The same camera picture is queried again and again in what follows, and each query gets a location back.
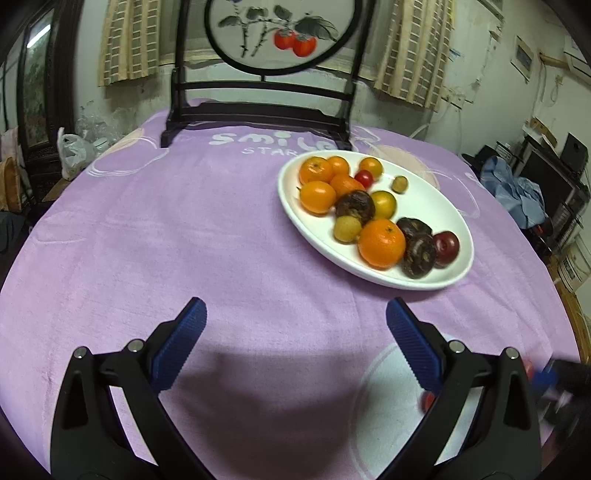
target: oval plate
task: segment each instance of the oval plate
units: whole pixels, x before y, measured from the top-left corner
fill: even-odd
[[[301,164],[315,155],[322,158],[334,155],[343,157],[349,163],[352,174],[357,172],[359,162],[367,155],[345,150],[307,152],[294,157],[279,173],[279,198],[287,216],[304,238],[322,255],[353,275],[379,285],[403,290],[438,290],[466,276],[474,261],[474,242],[460,213],[440,191],[421,177],[381,158],[379,160],[384,166],[384,174],[368,192],[391,192],[390,185],[394,177],[404,175],[408,179],[408,190],[402,195],[394,194],[398,207],[392,221],[396,222],[402,217],[418,218],[427,223],[434,233],[450,230],[460,240],[460,254],[448,267],[434,268],[425,277],[413,280],[402,273],[399,265],[387,270],[378,270],[361,258],[355,244],[344,245],[337,242],[332,235],[335,224],[334,209],[325,216],[314,216],[306,212],[300,204],[298,172]]]

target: silver pin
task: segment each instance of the silver pin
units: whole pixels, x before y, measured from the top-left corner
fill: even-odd
[[[507,356],[509,358],[511,358],[511,360],[515,360],[516,358],[519,358],[519,352],[517,351],[516,348],[513,348],[511,346],[507,350],[505,350],[505,353],[507,354]]]
[[[144,348],[144,341],[139,338],[131,340],[130,343],[127,344],[127,350],[130,352],[139,352],[142,348]]]
[[[460,340],[452,340],[451,342],[448,343],[448,345],[449,345],[449,348],[454,353],[462,353],[466,349],[466,345],[461,343]]]
[[[85,346],[80,346],[76,350],[74,350],[74,358],[82,358],[86,355],[88,349]]]

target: air conditioner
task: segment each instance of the air conditioner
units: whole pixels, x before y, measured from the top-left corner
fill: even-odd
[[[570,35],[564,38],[564,53],[571,73],[591,85],[591,67]]]

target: door glass pane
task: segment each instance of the door glass pane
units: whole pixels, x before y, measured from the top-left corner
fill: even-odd
[[[45,59],[53,10],[31,29],[25,47],[22,112],[29,148],[48,141],[45,116]]]

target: blue cloth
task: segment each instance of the blue cloth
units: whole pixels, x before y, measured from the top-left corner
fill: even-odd
[[[505,207],[519,228],[527,229],[544,222],[540,186],[524,177],[515,178],[502,158],[491,157],[484,163],[480,182]]]

